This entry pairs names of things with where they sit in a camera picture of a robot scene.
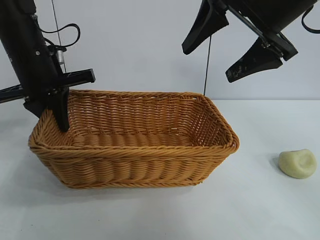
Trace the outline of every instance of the black cable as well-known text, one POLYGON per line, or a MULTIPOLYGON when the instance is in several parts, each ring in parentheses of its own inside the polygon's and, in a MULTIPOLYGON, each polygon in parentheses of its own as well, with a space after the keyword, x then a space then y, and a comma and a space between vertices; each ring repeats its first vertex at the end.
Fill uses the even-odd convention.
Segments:
POLYGON ((54 44, 52 41, 50 41, 48 38, 45 38, 45 37, 44 37, 44 40, 45 40, 48 44, 50 44, 50 45, 52 45, 52 46, 55 46, 55 44, 54 44))
POLYGON ((60 32, 60 31, 62 31, 62 30, 64 30, 64 29, 70 28, 70 27, 75 28, 75 29, 77 30, 78 36, 76 37, 76 40, 75 40, 73 43, 70 43, 70 44, 67 44, 67 45, 56 45, 56 44, 53 44, 53 42, 51 42, 50 40, 48 41, 48 39, 45 38, 45 41, 46 41, 46 42, 48 42, 49 44, 51 44, 51 45, 53 45, 53 46, 55 46, 55 47, 58 47, 58 48, 68 48, 68 47, 71 47, 71 46, 75 45, 75 44, 79 41, 79 39, 80 39, 80 37, 81 37, 80 27, 79 27, 77 24, 75 24, 75 23, 69 23, 69 24, 65 25, 64 27, 62 27, 62 28, 60 28, 60 29, 58 29, 58 30, 55 30, 55 31, 45 31, 45 30, 43 30, 43 29, 40 28, 39 24, 38 24, 36 21, 34 21, 34 23, 35 23, 36 27, 37 27, 41 32, 46 33, 46 34, 55 34, 55 33, 58 33, 58 32, 60 32))
POLYGON ((207 56, 207 59, 206 59, 205 80, 204 80, 204 87, 203 87, 203 95, 204 96, 206 95, 206 91, 207 91, 207 80, 208 80, 210 51, 211 51, 211 39, 212 39, 212 35, 210 36, 209 48, 208 48, 208 56, 207 56))
POLYGON ((320 29, 313 29, 313 28, 310 28, 308 27, 306 24, 305 24, 305 17, 311 12, 311 10, 314 8, 314 6, 312 5, 307 11, 305 11, 305 13, 303 14, 302 16, 302 20, 301 20, 301 23, 302 23, 302 26, 310 33, 312 34, 320 34, 320 29))

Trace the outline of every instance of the basket rim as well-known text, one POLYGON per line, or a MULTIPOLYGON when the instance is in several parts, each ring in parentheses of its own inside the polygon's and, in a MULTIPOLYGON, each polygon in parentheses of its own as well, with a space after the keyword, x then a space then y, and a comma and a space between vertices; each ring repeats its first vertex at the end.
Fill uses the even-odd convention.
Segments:
POLYGON ((70 90, 71 95, 101 95, 102 97, 157 97, 161 96, 165 98, 166 95, 168 98, 200 98, 202 101, 205 102, 206 106, 210 108, 212 111, 216 112, 219 115, 220 123, 222 124, 223 131, 228 136, 228 143, 224 145, 213 145, 213 146, 93 146, 93 145, 86 145, 86 146, 54 146, 48 145, 41 141, 39 138, 41 133, 45 131, 45 127, 43 125, 47 125, 50 121, 50 117, 52 113, 50 110, 46 109, 36 126, 34 127, 28 141, 28 145, 33 152, 38 152, 42 154, 50 154, 50 152, 68 152, 70 155, 76 157, 86 156, 89 152, 92 153, 94 151, 94 155, 97 156, 99 154, 103 155, 105 152, 108 153, 110 156, 111 153, 115 155, 119 155, 122 153, 123 156, 131 156, 134 154, 135 156, 139 155, 139 152, 142 153, 141 155, 147 156, 148 152, 150 152, 150 156, 154 154, 161 154, 164 155, 164 151, 166 152, 165 156, 228 156, 234 152, 236 152, 239 148, 239 138, 231 128, 231 126, 227 123, 225 118, 219 112, 217 107, 213 104, 212 100, 208 97, 200 94, 200 93, 193 93, 193 92, 128 92, 128 91, 103 91, 103 90, 70 90))

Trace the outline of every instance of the woven basket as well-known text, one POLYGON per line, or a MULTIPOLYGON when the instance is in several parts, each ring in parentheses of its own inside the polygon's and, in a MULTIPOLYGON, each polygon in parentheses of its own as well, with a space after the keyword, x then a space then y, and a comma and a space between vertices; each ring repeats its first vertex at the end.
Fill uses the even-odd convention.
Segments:
POLYGON ((62 133, 46 110, 29 147, 70 188, 197 185, 239 147, 201 94, 72 90, 68 111, 62 133))

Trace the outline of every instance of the screw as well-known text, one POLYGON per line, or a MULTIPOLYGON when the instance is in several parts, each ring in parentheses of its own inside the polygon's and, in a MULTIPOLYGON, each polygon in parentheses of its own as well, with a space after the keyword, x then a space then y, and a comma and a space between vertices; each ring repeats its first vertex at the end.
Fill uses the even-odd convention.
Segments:
POLYGON ((33 15, 31 15, 31 18, 32 18, 33 20, 37 20, 37 19, 38 19, 38 16, 37 16, 36 14, 33 14, 33 15))

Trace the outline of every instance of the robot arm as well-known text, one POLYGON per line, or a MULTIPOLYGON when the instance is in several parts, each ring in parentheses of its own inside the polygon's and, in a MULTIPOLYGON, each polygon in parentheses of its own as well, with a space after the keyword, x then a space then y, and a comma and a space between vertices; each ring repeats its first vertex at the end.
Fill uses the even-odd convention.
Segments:
POLYGON ((0 103, 25 98, 24 107, 38 117, 50 108, 66 132, 69 87, 93 83, 93 70, 63 73, 57 56, 68 46, 44 38, 34 0, 0 0, 0 39, 20 82, 0 90, 0 103))
POLYGON ((229 25, 226 12, 230 11, 258 35, 246 54, 227 71, 230 83, 248 75, 277 69, 298 53, 293 44, 281 33, 292 21, 305 12, 303 26, 312 33, 320 33, 304 24, 304 17, 317 0, 202 0, 202 4, 182 44, 183 52, 190 54, 205 39, 229 25))

